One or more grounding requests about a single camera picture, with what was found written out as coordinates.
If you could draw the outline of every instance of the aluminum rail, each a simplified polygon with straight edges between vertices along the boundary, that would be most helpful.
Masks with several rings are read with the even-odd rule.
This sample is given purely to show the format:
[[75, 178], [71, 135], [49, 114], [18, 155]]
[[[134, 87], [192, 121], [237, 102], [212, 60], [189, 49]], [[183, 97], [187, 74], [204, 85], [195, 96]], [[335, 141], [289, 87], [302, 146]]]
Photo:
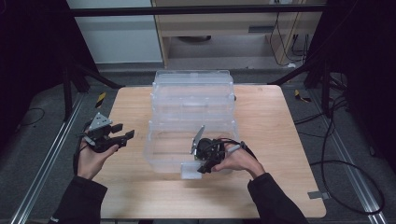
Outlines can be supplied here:
[[300, 5], [240, 5], [240, 6], [193, 6], [193, 7], [114, 7], [114, 8], [76, 8], [70, 10], [51, 10], [50, 15], [73, 17], [106, 16], [147, 16], [180, 14], [224, 14], [224, 13], [265, 13], [265, 12], [319, 12], [345, 9], [344, 5], [326, 4]]
[[[310, 95], [312, 96], [315, 105], [317, 106], [318, 110], [321, 111], [320, 100], [318, 95], [314, 91], [309, 91]], [[325, 123], [326, 127], [329, 128], [330, 121], [327, 118], [323, 117], [323, 122]], [[341, 161], [346, 161], [352, 164], [355, 164], [350, 154], [347, 152], [347, 148], [344, 145], [340, 135], [338, 134], [337, 130], [331, 135], [332, 142], [334, 143], [334, 149], [337, 153], [338, 157]], [[361, 205], [363, 206], [366, 212], [374, 212], [379, 209], [378, 203], [375, 200], [373, 193], [370, 191], [367, 182], [365, 181], [364, 177], [362, 176], [361, 172], [354, 169], [350, 166], [345, 166], [346, 174], [349, 178], [349, 181], [354, 188], [356, 194], [358, 195], [359, 200], [361, 201]], [[385, 219], [382, 212], [368, 216], [371, 223], [373, 224], [386, 224], [388, 223]]]
[[35, 201], [37, 200], [38, 195], [40, 194], [43, 186], [47, 180], [47, 177], [52, 169], [53, 164], [58, 157], [58, 154], [64, 144], [64, 140], [67, 134], [70, 131], [71, 126], [73, 125], [78, 111], [81, 107], [82, 100], [84, 99], [83, 93], [79, 93], [77, 99], [73, 106], [73, 113], [69, 117], [67, 121], [64, 122], [60, 131], [56, 135], [52, 146], [49, 149], [49, 152], [44, 159], [43, 163], [41, 164], [40, 169], [35, 176], [35, 180], [33, 181], [32, 185], [30, 186], [29, 190], [27, 191], [23, 201], [21, 202], [18, 210], [15, 212], [14, 216], [11, 218], [11, 224], [23, 224], [27, 220], [30, 212], [32, 211], [33, 206], [35, 205]]

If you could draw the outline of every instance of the stacked plastic containers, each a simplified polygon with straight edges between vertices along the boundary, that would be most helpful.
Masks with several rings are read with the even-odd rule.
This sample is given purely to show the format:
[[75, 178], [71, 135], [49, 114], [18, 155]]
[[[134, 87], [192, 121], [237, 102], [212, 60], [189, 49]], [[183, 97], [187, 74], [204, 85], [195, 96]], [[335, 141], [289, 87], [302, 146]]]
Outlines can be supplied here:
[[201, 161], [190, 154], [192, 138], [203, 125], [202, 137], [239, 141], [234, 99], [229, 71], [158, 71], [144, 149], [154, 172], [196, 172]]

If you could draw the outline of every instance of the wooden table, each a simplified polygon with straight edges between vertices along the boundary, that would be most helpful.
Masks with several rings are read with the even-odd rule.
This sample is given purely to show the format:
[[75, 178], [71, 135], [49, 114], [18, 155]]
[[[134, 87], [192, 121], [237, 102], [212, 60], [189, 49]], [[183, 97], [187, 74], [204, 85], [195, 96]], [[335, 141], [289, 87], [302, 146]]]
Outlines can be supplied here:
[[[321, 199], [307, 192], [318, 186], [278, 86], [235, 85], [234, 117], [240, 139], [253, 150], [266, 172], [300, 207], [306, 217], [326, 214]], [[204, 175], [181, 180], [180, 174], [154, 173], [143, 157], [151, 118], [151, 87], [119, 90], [110, 118], [135, 129], [128, 146], [111, 156], [95, 181], [108, 187], [102, 218], [253, 218], [258, 217], [248, 193], [248, 172]]]

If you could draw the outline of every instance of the black sleeve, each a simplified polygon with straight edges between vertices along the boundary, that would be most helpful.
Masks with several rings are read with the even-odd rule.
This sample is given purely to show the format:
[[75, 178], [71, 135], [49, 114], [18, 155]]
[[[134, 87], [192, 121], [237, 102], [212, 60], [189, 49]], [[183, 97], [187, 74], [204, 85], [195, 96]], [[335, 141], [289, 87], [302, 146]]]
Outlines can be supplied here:
[[297, 205], [286, 196], [270, 174], [258, 176], [248, 183], [247, 188], [262, 223], [308, 223]]
[[96, 182], [75, 176], [70, 182], [58, 209], [49, 223], [100, 223], [100, 209], [107, 188]]

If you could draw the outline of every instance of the wall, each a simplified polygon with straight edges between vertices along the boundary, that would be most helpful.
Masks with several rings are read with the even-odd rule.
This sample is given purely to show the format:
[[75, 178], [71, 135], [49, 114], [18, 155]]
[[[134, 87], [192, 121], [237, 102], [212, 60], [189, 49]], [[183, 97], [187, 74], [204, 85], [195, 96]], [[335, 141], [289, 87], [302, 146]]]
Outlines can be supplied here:
[[[149, 0], [67, 0], [71, 8], [151, 7]], [[97, 64], [161, 63], [153, 16], [76, 18]]]

